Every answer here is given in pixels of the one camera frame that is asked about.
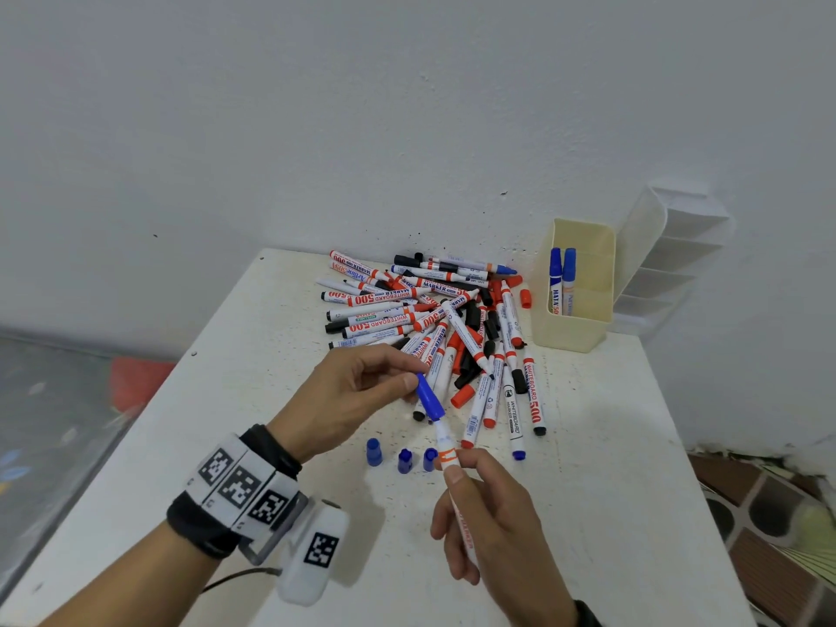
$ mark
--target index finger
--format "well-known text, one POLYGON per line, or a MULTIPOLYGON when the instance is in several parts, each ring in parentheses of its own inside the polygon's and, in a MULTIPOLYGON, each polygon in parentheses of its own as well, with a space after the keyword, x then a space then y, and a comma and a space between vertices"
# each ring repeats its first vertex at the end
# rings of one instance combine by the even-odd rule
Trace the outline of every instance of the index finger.
POLYGON ((482 480, 500 497, 510 495, 515 488, 522 488, 522 485, 515 480, 505 466, 485 449, 456 449, 459 456, 459 464, 462 468, 473 468, 482 480))
POLYGON ((398 369, 402 372, 421 372, 426 374, 430 368, 422 363, 418 357, 411 354, 404 354, 400 349, 391 345, 364 345, 352 347, 352 353, 362 361, 364 369, 380 371, 382 369, 398 369))

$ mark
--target gray floor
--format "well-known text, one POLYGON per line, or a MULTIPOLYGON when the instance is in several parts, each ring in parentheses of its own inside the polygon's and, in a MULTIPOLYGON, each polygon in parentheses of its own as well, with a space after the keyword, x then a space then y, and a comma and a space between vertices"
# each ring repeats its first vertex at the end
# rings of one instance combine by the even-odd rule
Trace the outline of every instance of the gray floor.
POLYGON ((127 430, 110 357, 0 337, 0 603, 127 430))

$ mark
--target forearm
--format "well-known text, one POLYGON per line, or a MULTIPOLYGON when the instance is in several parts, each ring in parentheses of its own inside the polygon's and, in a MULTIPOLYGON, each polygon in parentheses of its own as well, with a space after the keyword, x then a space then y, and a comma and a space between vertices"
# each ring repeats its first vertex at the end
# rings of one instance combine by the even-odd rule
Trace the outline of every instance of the forearm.
POLYGON ((175 627, 220 564, 162 522, 41 627, 175 627))

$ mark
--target red object on floor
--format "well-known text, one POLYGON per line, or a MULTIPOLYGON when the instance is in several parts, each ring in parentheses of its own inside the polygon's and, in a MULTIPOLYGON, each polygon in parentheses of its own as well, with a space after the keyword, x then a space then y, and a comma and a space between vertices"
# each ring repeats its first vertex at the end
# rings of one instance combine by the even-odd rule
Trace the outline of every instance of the red object on floor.
POLYGON ((174 363, 118 356, 110 363, 110 404, 121 414, 138 415, 174 369, 174 363))

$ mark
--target hand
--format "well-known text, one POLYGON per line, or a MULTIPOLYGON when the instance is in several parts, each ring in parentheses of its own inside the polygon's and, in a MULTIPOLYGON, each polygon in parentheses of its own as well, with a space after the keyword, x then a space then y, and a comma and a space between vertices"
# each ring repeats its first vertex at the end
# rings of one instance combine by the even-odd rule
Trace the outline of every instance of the hand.
POLYGON ((459 462, 484 482, 448 466, 448 491, 435 505, 430 535, 444 538, 450 574, 476 585, 480 575, 514 625, 575 627, 578 614, 543 536, 528 491, 484 449, 461 449, 459 462), (467 559, 451 496, 473 536, 479 568, 467 559))
POLYGON ((391 345, 332 349, 266 428, 299 462, 348 440, 371 414, 418 386, 418 358, 391 345))

